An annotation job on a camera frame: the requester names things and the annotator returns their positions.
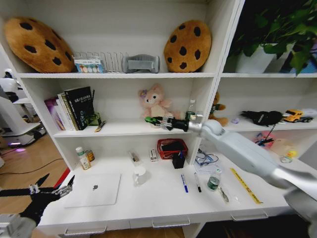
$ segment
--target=white laptop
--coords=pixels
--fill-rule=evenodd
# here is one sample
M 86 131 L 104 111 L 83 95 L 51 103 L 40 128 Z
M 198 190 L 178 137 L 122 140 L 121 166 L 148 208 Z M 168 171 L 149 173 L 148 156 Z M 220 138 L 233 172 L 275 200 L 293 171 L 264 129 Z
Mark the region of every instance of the white laptop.
M 65 208 L 113 205 L 121 174 L 75 176 L 73 190 L 66 196 Z

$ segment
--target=white flower pot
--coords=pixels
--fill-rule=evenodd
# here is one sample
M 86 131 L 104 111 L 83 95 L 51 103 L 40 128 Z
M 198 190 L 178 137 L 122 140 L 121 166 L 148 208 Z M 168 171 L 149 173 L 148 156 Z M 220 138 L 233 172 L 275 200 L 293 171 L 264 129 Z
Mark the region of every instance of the white flower pot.
M 267 68 L 265 69 L 265 73 L 278 73 L 281 71 L 282 66 L 284 65 L 286 59 L 288 58 L 289 53 L 292 51 L 294 44 L 289 44 L 286 47 L 286 52 L 282 54 L 282 56 L 277 59 L 276 55 L 274 55 L 273 60 L 269 63 Z
M 266 54 L 262 46 L 259 46 L 250 57 L 247 57 L 244 55 L 244 53 L 241 53 L 238 57 L 236 72 L 263 73 L 274 56 L 275 54 Z

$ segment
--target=gray holder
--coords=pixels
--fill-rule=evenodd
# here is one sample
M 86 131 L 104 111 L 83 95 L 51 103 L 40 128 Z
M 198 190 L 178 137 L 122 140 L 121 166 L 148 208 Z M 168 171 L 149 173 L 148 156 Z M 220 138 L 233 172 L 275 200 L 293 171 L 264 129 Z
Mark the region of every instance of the gray holder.
M 122 58 L 122 70 L 125 73 L 134 73 L 139 70 L 149 70 L 151 73 L 159 72 L 159 56 L 136 55 Z

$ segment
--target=brown teddy bear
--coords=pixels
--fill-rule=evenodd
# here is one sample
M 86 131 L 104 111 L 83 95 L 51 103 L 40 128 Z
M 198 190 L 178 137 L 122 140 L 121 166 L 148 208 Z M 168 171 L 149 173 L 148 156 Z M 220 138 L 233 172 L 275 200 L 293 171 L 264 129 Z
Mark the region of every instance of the brown teddy bear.
M 206 62 L 211 48 L 209 27 L 191 20 L 179 25 L 169 37 L 164 57 L 170 72 L 195 72 Z
M 219 104 L 220 100 L 220 95 L 218 92 L 216 92 L 216 95 L 214 97 L 213 103 L 212 103 L 212 107 L 211 107 L 211 111 L 209 114 L 208 119 L 213 119 L 218 121 L 222 126 L 226 126 L 228 124 L 228 118 L 216 118 L 213 113 L 215 111 L 222 111 L 225 110 L 226 106 L 224 104 Z
M 13 17 L 4 33 L 15 55 L 41 73 L 67 73 L 74 68 L 72 51 L 49 26 L 28 17 Z

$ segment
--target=tape measure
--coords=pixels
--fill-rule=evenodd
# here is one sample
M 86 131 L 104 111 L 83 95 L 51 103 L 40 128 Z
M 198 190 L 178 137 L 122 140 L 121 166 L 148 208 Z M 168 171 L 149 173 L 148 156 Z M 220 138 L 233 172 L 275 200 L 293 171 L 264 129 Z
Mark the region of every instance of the tape measure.
M 247 186 L 247 184 L 243 181 L 243 179 L 238 175 L 234 168 L 230 168 L 231 172 L 236 176 L 244 189 L 248 192 L 248 194 L 253 198 L 256 204 L 261 204 L 262 202 L 255 196 L 255 194 L 251 191 L 251 189 Z

